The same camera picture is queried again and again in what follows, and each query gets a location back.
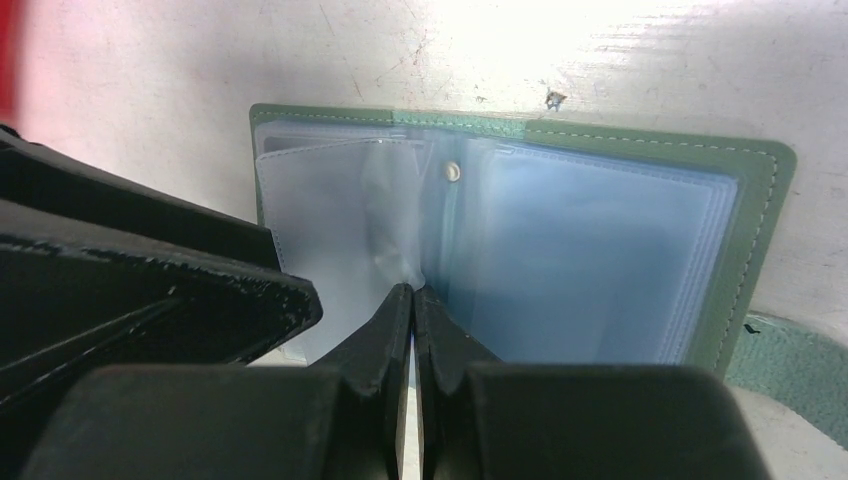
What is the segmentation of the green card holder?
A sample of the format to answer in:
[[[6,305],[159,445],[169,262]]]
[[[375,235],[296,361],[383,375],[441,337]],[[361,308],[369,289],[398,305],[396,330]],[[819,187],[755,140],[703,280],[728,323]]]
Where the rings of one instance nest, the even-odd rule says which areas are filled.
[[[847,443],[847,350],[749,304],[795,171],[765,140],[256,104],[257,211],[337,345],[429,286],[501,359],[690,364]]]

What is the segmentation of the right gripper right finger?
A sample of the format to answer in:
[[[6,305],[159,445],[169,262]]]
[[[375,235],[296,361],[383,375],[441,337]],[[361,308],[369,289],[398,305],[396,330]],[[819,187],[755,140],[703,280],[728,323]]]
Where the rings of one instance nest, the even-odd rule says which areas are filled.
[[[424,479],[479,479],[477,412],[468,367],[500,359],[450,317],[436,291],[413,295],[413,338]]]

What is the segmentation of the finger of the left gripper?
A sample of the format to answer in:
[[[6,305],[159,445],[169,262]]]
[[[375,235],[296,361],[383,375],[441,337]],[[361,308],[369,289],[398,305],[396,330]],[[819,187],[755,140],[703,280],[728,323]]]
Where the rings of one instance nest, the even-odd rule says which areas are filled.
[[[256,224],[77,161],[1,127],[1,198],[279,271],[271,233]]]
[[[284,334],[323,316],[299,277],[1,203],[1,404],[190,300],[244,309]]]

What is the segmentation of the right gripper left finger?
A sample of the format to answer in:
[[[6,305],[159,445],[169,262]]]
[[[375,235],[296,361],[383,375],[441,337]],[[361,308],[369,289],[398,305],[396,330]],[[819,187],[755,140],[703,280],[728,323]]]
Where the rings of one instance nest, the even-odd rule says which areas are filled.
[[[325,479],[399,479],[403,470],[413,289],[394,285],[373,316],[316,365],[340,376]]]

